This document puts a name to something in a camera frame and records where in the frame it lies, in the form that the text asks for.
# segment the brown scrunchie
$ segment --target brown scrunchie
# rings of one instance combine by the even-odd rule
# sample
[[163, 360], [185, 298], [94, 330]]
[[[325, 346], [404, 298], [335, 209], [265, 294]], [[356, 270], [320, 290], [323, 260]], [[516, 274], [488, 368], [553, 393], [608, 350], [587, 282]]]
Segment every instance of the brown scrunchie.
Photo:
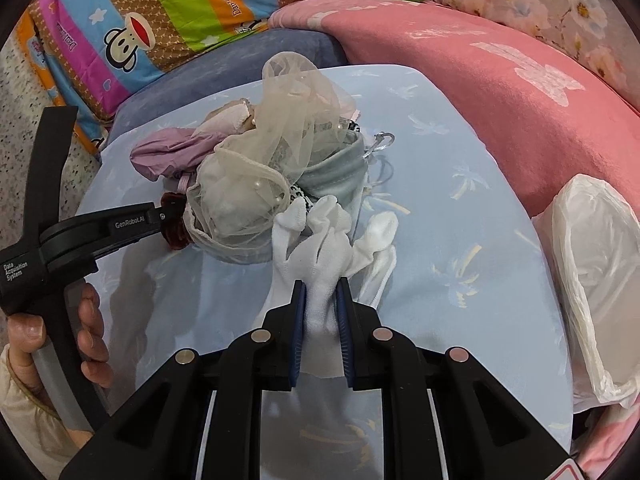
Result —
[[[182, 208], [184, 208], [187, 203], [187, 197], [179, 193], [170, 192], [162, 195], [162, 198], [160, 199], [161, 206], [167, 206], [172, 203], [180, 203]], [[174, 220], [165, 222], [160, 231], [173, 251], [179, 251], [193, 243], [187, 229], [184, 227], [184, 221], [181, 216]]]

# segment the speckled floor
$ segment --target speckled floor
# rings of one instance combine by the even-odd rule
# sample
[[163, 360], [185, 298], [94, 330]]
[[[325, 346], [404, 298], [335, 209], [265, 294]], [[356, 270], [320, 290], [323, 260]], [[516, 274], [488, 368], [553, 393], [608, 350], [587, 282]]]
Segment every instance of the speckled floor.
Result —
[[[0, 51], [0, 249], [20, 238], [33, 136], [46, 106], [51, 106], [47, 92], [9, 38]], [[61, 218], [75, 214], [97, 171], [97, 161], [74, 138], [62, 173]], [[0, 348], [5, 343], [6, 323], [0, 316]]]

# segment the beige mesh fabric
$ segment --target beige mesh fabric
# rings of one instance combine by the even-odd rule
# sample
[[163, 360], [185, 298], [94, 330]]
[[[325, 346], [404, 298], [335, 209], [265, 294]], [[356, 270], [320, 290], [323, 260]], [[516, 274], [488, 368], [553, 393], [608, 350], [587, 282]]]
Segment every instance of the beige mesh fabric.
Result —
[[340, 116], [350, 118], [355, 110], [350, 96], [293, 52], [268, 60], [262, 88], [255, 129], [217, 145], [187, 192], [186, 225], [196, 243], [242, 263], [251, 261], [252, 249], [265, 249], [262, 234], [289, 206], [290, 184], [341, 148], [346, 131], [338, 126]]

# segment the beige sleeve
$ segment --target beige sleeve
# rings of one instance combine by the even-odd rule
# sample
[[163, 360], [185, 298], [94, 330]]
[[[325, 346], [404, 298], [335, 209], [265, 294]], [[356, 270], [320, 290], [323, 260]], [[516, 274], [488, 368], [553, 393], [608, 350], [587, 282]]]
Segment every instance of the beige sleeve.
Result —
[[58, 480], [78, 452], [60, 418], [38, 401], [15, 377], [9, 345], [0, 355], [0, 412], [15, 439], [47, 480]]

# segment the silver rivet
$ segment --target silver rivet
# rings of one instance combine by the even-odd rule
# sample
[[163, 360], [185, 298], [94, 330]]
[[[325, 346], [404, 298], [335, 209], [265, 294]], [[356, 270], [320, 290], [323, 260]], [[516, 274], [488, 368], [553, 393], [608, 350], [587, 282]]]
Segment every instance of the silver rivet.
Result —
[[391, 332], [388, 328], [381, 326], [373, 331], [373, 337], [375, 337], [378, 341], [389, 341], [394, 336], [394, 333]]
[[259, 328], [258, 330], [251, 332], [251, 339], [257, 343], [266, 343], [271, 339], [271, 332], [263, 328]]
[[196, 354], [193, 353], [193, 350], [189, 350], [188, 348], [185, 348], [184, 350], [180, 350], [175, 355], [175, 361], [181, 365], [188, 365], [195, 358], [196, 358]]
[[449, 356], [459, 363], [464, 363], [469, 359], [469, 352], [467, 352], [464, 348], [456, 347], [452, 348], [449, 352]]

